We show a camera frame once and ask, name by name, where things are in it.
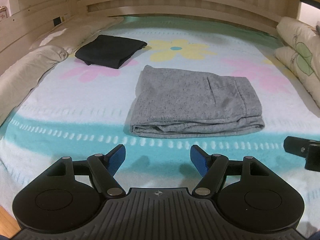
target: bed sheet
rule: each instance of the bed sheet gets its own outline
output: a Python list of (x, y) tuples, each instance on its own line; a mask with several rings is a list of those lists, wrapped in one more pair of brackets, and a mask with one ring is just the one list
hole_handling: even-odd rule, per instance
[[(276, 38), (222, 23), (172, 17), (126, 17), (99, 34), (148, 43), (116, 70), (85, 65), (70, 55), (40, 80), (0, 127), (0, 205), (12, 214), (15, 194), (62, 156), (83, 160), (126, 147), (115, 178), (130, 187), (188, 187), (201, 179), (189, 151), (233, 160), (252, 155), (302, 195), (304, 236), (320, 228), (320, 173), (283, 149), (286, 136), (319, 139), (320, 110), (296, 77), (273, 57)], [(129, 133), (137, 83), (145, 65), (245, 76), (262, 104), (263, 131), (231, 137), (153, 139)], [(87, 177), (78, 177), (89, 183)], [(234, 176), (227, 183), (239, 180)]]

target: black garment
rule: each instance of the black garment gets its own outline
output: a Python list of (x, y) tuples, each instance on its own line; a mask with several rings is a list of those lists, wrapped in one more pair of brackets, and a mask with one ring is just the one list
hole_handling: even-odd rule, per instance
[(118, 69), (137, 50), (147, 46), (144, 41), (99, 35), (76, 52), (76, 57), (87, 65), (96, 64)]

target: wooden bed frame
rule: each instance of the wooden bed frame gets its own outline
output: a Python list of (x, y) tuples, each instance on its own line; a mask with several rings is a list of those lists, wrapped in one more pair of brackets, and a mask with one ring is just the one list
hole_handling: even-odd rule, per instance
[(76, 14), (165, 14), (230, 22), (277, 35), (283, 16), (296, 18), (300, 0), (9, 0), (12, 16), (0, 22), (0, 75), (23, 57), (53, 19)]

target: metal bolt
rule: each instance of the metal bolt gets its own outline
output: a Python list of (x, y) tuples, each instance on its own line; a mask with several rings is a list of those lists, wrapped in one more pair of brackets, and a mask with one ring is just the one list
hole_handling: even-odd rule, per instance
[(112, 187), (112, 188), (107, 190), (107, 193), (110, 196), (118, 196), (118, 195), (122, 194), (122, 192), (123, 192), (123, 190), (118, 188), (118, 187)]
[(199, 187), (195, 190), (195, 192), (200, 196), (207, 196), (210, 194), (211, 191), (206, 187)]

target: gray fabric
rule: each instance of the gray fabric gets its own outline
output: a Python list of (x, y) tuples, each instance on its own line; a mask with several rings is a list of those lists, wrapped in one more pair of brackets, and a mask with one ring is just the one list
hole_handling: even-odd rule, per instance
[(244, 135), (264, 128), (261, 103), (245, 77), (153, 68), (141, 72), (133, 134), (151, 138)]

